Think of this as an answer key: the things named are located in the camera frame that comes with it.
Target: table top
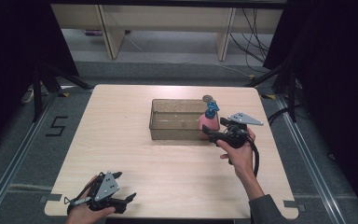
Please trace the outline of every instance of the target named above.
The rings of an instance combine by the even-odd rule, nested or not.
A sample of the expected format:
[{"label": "table top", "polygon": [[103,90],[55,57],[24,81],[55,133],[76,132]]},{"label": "table top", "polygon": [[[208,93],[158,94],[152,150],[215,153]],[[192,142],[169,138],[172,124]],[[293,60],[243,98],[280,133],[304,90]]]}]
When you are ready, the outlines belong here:
[{"label": "table top", "polygon": [[122,172],[114,198],[137,195],[124,214],[135,218],[249,218],[248,198],[224,151],[207,141],[152,140],[149,130],[154,99],[201,99],[209,94],[219,117],[243,112],[264,122],[250,125],[260,153],[257,179],[282,214],[296,218],[296,208],[283,206],[294,197],[282,167],[269,123],[256,89],[236,87],[98,85],[84,112],[49,201],[49,216],[66,216],[63,198],[73,199],[100,172]]}]

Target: dark sleeve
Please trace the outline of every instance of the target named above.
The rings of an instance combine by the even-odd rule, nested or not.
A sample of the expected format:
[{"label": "dark sleeve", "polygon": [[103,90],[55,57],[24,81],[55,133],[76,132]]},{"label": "dark sleeve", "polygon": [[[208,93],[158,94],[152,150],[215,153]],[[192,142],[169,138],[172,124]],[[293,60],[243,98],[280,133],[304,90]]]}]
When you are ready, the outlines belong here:
[{"label": "dark sleeve", "polygon": [[255,220],[255,224],[281,224],[289,223],[289,221],[282,216],[277,205],[272,200],[271,196],[265,195],[263,197],[251,200],[251,213]]}]

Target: human hand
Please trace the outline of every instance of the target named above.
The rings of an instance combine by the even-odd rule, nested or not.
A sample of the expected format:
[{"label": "human hand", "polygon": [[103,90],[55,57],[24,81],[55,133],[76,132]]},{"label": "human hand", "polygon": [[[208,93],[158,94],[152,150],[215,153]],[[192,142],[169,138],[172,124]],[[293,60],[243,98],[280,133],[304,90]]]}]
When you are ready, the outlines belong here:
[{"label": "human hand", "polygon": [[[248,128],[248,133],[250,138],[255,141],[255,134],[250,128]],[[231,160],[237,177],[253,172],[253,151],[249,142],[246,142],[240,148],[233,148],[223,140],[217,140],[216,143],[226,152],[226,154],[221,155],[220,158]]]},{"label": "human hand", "polygon": [[[80,199],[84,199],[89,194],[90,189],[87,189],[86,192],[80,197]],[[114,207],[107,207],[100,211],[91,211],[86,203],[82,203],[74,207],[71,210],[68,218],[66,219],[66,224],[93,224],[96,223],[101,218],[105,218],[108,215],[114,213],[116,209]]]},{"label": "human hand", "polygon": [[[248,133],[253,142],[255,142],[255,134],[250,128]],[[235,169],[235,174],[242,182],[250,200],[256,199],[264,195],[263,190],[255,178],[253,171],[253,151],[251,144],[246,142],[240,148],[233,148],[223,140],[217,140],[217,145],[225,150],[226,154],[220,156],[221,159],[230,159]]]}]

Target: blue object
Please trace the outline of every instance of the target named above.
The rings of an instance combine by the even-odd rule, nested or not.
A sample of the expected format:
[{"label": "blue object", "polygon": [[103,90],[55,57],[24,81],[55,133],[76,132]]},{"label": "blue object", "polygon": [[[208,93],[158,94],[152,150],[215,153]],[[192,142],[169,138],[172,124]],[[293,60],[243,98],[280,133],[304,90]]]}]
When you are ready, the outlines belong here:
[{"label": "blue object", "polygon": [[216,112],[219,111],[219,107],[217,106],[215,101],[210,101],[207,103],[208,109],[205,110],[205,118],[214,119],[216,116]]}]

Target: transparent plastic container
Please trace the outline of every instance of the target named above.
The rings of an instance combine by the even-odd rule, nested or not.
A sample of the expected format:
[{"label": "transparent plastic container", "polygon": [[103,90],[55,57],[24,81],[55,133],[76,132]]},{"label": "transparent plastic container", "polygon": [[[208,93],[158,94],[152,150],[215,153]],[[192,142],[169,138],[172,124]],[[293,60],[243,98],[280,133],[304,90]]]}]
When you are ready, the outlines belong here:
[{"label": "transparent plastic container", "polygon": [[153,100],[149,123],[152,139],[201,141],[199,117],[206,109],[202,100]]}]

